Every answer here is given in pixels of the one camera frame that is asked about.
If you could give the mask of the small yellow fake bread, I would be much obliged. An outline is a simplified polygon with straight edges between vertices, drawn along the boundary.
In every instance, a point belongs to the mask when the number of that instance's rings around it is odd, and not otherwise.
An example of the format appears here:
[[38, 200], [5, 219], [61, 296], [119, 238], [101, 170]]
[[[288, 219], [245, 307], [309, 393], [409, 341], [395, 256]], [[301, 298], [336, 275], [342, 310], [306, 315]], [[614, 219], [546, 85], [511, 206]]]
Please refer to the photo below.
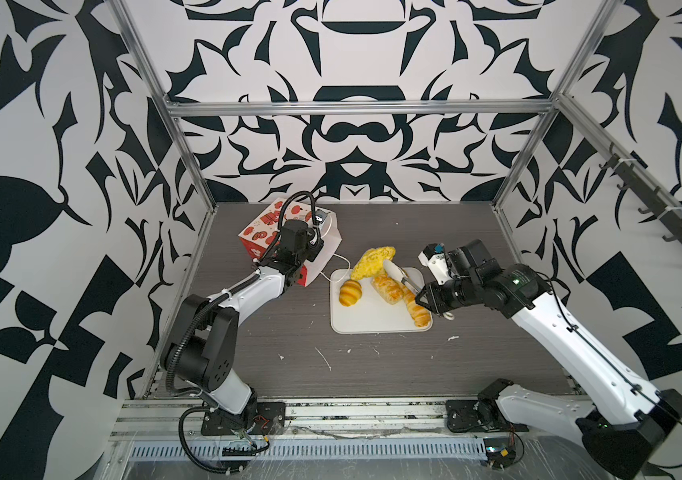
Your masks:
[[356, 280], [346, 280], [339, 289], [338, 300], [344, 307], [354, 306], [362, 298], [362, 287]]

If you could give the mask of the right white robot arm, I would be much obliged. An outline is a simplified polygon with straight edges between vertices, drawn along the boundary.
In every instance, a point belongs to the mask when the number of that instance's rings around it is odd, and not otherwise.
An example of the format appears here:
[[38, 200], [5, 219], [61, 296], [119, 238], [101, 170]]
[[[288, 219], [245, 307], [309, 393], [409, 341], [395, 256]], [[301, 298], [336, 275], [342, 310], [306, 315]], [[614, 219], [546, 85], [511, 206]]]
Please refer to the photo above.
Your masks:
[[447, 316], [482, 305], [526, 331], [587, 395], [576, 401], [497, 379], [477, 397], [479, 420], [543, 430], [585, 449], [619, 479], [633, 479], [682, 422], [682, 395], [659, 390], [597, 340], [563, 305], [547, 276], [525, 264], [499, 265], [474, 240], [448, 251], [427, 245], [419, 255], [434, 279], [417, 303]]

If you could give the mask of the short twisted fake bread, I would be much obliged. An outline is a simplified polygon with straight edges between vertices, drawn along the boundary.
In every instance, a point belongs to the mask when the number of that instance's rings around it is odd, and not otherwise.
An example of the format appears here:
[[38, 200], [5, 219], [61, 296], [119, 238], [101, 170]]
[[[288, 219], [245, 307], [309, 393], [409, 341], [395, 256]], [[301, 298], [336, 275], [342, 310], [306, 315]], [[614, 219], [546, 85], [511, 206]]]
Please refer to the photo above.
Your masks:
[[374, 276], [371, 285], [387, 304], [395, 305], [404, 298], [401, 285], [386, 273]]

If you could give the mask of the steel tongs white tips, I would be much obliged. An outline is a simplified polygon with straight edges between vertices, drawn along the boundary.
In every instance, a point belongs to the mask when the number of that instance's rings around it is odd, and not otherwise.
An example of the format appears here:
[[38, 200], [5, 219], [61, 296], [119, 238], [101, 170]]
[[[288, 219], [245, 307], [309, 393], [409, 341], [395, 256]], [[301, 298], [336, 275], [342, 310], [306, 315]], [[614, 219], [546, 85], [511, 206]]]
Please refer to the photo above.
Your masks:
[[384, 271], [385, 273], [397, 281], [401, 287], [405, 286], [408, 287], [414, 294], [415, 294], [415, 301], [416, 301], [416, 294], [419, 293], [422, 289], [423, 286], [420, 285], [419, 283], [413, 281], [410, 276], [400, 267], [398, 267], [394, 262], [391, 260], [385, 260], [383, 262], [384, 266]]

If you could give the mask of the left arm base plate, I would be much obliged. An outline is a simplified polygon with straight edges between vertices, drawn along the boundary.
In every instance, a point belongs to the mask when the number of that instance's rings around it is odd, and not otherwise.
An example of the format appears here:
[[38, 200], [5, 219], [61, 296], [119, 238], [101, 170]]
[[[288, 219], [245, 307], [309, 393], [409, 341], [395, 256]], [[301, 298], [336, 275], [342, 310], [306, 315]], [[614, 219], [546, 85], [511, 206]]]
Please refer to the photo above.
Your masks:
[[223, 436], [234, 434], [239, 430], [255, 435], [276, 434], [283, 430], [285, 419], [285, 402], [251, 402], [238, 415], [220, 408], [209, 408], [203, 418], [201, 434]]

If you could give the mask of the long striped fake bread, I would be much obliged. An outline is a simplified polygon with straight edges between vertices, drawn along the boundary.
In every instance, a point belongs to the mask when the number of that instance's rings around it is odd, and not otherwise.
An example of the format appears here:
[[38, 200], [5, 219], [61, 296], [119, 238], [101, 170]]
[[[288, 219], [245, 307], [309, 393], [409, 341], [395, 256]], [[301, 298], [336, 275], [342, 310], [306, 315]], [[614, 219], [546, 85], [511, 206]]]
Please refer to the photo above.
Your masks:
[[415, 326], [417, 328], [428, 327], [431, 323], [431, 313], [416, 303], [415, 294], [408, 287], [403, 286], [402, 291], [403, 301]]

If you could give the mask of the white red paper bag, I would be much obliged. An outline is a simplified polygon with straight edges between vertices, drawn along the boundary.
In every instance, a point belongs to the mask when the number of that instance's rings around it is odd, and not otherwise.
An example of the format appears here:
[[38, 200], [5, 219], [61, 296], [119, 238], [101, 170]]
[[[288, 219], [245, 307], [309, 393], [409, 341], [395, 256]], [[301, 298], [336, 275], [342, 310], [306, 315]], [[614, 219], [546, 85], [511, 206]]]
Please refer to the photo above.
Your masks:
[[320, 276], [342, 241], [333, 211], [292, 197], [273, 201], [238, 238], [257, 266], [303, 287]]

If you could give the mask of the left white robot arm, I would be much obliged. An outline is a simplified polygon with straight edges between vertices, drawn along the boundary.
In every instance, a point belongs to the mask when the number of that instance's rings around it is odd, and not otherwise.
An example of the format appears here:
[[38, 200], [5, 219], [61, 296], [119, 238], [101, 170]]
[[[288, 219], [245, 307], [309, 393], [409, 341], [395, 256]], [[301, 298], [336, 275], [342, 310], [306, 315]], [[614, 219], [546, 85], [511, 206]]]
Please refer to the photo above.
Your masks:
[[198, 391], [219, 409], [241, 415], [255, 401], [252, 388], [234, 371], [239, 326], [261, 307], [300, 280], [308, 260], [323, 247], [319, 220], [290, 219], [279, 228], [258, 268], [228, 289], [183, 300], [168, 335], [161, 367], [168, 392]]

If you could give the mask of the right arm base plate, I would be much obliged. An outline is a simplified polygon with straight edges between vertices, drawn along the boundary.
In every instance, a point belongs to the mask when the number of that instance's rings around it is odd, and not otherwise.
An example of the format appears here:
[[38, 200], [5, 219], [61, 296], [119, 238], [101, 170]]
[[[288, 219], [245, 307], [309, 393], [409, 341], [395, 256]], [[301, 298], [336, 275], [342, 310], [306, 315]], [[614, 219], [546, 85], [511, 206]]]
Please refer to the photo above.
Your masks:
[[491, 400], [447, 400], [446, 425], [452, 433], [528, 432], [524, 424], [510, 423]]

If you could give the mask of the yellow fake croissant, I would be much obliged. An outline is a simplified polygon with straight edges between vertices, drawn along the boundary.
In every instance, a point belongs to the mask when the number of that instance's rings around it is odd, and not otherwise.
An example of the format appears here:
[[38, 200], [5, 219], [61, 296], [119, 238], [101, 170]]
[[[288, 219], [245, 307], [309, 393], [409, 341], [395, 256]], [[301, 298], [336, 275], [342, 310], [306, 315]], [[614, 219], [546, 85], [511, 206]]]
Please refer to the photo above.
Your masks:
[[392, 260], [395, 255], [396, 249], [392, 246], [368, 249], [352, 269], [350, 279], [359, 281], [380, 275], [384, 271], [383, 262]]

